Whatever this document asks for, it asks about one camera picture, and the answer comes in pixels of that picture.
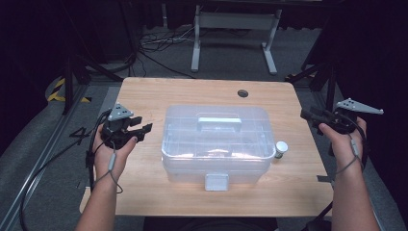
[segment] clear plastic container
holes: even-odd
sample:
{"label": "clear plastic container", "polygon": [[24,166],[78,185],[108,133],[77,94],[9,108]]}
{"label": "clear plastic container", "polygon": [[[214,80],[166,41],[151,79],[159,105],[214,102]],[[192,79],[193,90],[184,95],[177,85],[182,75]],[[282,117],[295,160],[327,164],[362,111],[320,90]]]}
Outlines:
{"label": "clear plastic container", "polygon": [[225,191],[229,183],[256,183],[276,149],[262,108],[175,105],[166,112],[162,152],[170,181]]}

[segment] white cap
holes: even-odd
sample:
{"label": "white cap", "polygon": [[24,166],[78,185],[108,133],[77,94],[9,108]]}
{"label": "white cap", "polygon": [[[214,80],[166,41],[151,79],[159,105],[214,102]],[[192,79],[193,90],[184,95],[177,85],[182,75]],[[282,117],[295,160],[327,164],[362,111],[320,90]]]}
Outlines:
{"label": "white cap", "polygon": [[276,143],[276,150],[280,153],[285,153],[288,151],[288,145],[283,141],[279,141]]}

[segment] black curtain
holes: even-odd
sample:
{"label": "black curtain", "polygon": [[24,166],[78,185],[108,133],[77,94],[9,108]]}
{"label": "black curtain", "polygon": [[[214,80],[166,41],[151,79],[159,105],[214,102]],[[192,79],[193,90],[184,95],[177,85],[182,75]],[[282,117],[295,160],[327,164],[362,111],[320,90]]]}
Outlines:
{"label": "black curtain", "polygon": [[368,122],[370,159],[408,226],[408,2],[346,1],[323,30],[309,64],[338,61],[338,84],[351,97],[384,115]]}
{"label": "black curtain", "polygon": [[[212,3],[203,5],[203,11],[206,12],[224,12],[224,13],[275,13],[277,7],[265,5],[245,5],[241,6],[237,3]],[[163,12],[162,4],[139,4],[140,15],[143,18],[143,23],[148,29],[155,26],[163,27]],[[331,10],[321,8],[299,8],[288,7],[282,12],[279,27],[287,29],[292,27],[295,29],[322,28],[326,23]],[[168,29],[177,29],[186,24],[193,24],[195,15],[195,5],[171,4],[168,1],[166,4],[166,19]]]}
{"label": "black curtain", "polygon": [[47,105],[45,90],[62,71],[62,43],[31,1],[0,3],[0,156]]}

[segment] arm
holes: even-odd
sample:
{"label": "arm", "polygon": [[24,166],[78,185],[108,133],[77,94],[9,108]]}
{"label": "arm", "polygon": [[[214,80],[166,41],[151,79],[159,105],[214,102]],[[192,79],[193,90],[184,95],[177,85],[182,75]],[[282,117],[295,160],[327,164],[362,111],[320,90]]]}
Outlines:
{"label": "arm", "polygon": [[135,147],[137,139],[130,139],[126,145],[116,151],[115,165],[111,174],[108,172],[108,164],[114,151],[108,146],[102,144],[97,148],[102,140],[100,133],[102,126],[99,126],[95,136],[93,151],[95,153],[96,185],[90,195],[84,213],[77,224],[75,230],[114,230],[115,208],[116,208],[116,182],[122,174],[127,157]]}
{"label": "arm", "polygon": [[[366,133],[366,122],[358,118],[357,123]],[[350,144],[351,138],[348,135],[337,133],[326,124],[321,124],[319,129],[332,141],[337,171],[351,163],[354,159]],[[363,153],[362,138],[357,130],[350,136],[357,143],[361,159]],[[353,162],[348,168],[336,175],[332,230],[379,230],[359,161]]]}

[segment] wooden table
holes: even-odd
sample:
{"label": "wooden table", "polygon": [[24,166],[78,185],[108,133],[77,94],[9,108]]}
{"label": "wooden table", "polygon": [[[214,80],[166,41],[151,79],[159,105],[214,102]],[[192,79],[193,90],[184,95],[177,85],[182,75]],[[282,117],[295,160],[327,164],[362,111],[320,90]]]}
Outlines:
{"label": "wooden table", "polygon": [[[247,90],[239,97],[238,90]],[[308,217],[332,200],[329,183],[307,122],[300,118],[300,104],[288,83],[192,79],[127,78],[118,99],[142,125],[153,129],[137,144],[119,184],[117,215],[191,217]],[[204,185],[170,183],[162,166],[162,135],[170,105],[259,106],[268,112],[276,141],[289,151],[273,160],[269,171],[255,185],[230,185],[227,192],[206,192]],[[81,211],[89,198],[84,194]]]}

